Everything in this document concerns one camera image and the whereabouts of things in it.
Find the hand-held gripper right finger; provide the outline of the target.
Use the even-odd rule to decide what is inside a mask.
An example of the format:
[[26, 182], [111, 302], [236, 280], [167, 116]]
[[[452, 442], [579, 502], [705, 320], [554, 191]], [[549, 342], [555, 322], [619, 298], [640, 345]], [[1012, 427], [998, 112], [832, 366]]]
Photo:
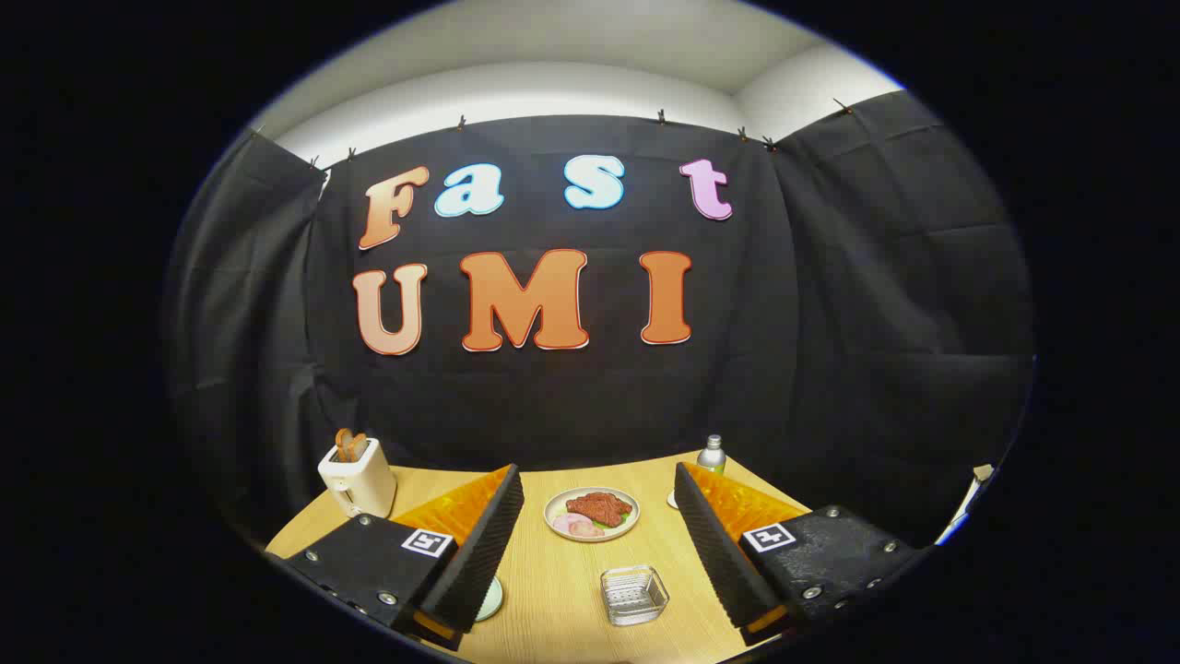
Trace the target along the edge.
[[747, 646], [846, 622], [930, 553], [843, 505], [802, 509], [697, 464], [678, 462], [674, 494]]

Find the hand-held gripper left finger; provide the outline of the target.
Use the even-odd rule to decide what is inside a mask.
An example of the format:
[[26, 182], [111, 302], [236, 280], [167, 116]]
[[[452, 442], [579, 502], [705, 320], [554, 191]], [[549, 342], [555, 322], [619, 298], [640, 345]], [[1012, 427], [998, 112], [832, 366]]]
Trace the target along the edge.
[[352, 517], [291, 555], [270, 558], [384, 629], [455, 650], [524, 501], [519, 469], [509, 464], [401, 517]]

